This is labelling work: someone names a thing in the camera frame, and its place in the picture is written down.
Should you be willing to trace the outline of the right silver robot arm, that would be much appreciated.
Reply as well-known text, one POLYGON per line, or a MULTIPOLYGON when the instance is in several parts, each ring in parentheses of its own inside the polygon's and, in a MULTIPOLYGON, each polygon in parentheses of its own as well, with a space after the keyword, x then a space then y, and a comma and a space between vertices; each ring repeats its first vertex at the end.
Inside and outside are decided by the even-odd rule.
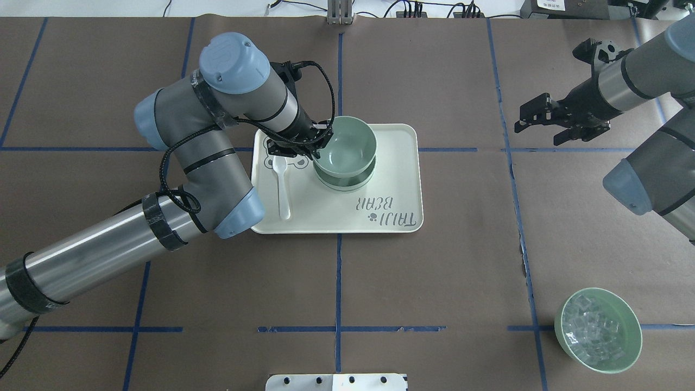
POLYGON ((566 97, 522 104, 513 132, 556 127, 559 153, 624 152, 604 189, 634 215, 656 213, 693 242, 693 15, 636 48, 587 39, 573 56, 591 67, 566 97))

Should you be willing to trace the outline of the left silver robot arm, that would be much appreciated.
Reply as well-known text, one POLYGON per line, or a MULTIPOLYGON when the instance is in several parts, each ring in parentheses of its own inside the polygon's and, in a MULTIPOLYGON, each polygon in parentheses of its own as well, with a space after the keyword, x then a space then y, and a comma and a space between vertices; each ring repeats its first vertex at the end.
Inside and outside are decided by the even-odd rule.
POLYGON ((275 156, 320 156, 333 118, 316 122, 295 83, 313 60, 271 62, 241 33, 201 50, 188 78, 137 104, 137 131, 163 152, 159 192, 92 227, 10 262, 2 272, 2 341, 31 319, 206 232, 230 238, 259 223, 264 207, 226 131, 241 123, 268 136, 275 156))

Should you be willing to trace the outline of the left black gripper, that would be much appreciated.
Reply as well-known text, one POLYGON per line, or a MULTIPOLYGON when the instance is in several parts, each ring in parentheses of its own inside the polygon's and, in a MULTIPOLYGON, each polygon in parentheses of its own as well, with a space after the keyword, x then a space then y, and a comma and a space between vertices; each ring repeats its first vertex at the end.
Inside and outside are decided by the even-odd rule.
POLYGON ((333 136, 333 122, 315 122, 305 109, 298 108, 298 114, 291 125, 278 133, 272 133, 266 146, 273 156, 305 156, 309 160, 321 158, 321 152, 333 136))

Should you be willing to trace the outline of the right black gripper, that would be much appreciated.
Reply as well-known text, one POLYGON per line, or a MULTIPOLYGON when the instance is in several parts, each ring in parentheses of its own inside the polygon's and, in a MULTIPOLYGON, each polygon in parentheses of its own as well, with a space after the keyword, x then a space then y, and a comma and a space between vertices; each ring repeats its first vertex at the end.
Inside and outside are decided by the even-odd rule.
POLYGON ((515 133, 534 125, 556 124, 564 130, 553 136, 554 146, 575 140, 589 142, 607 132, 611 119, 621 114, 604 99, 598 81, 588 79, 557 102, 551 94, 542 93, 522 104, 515 133))

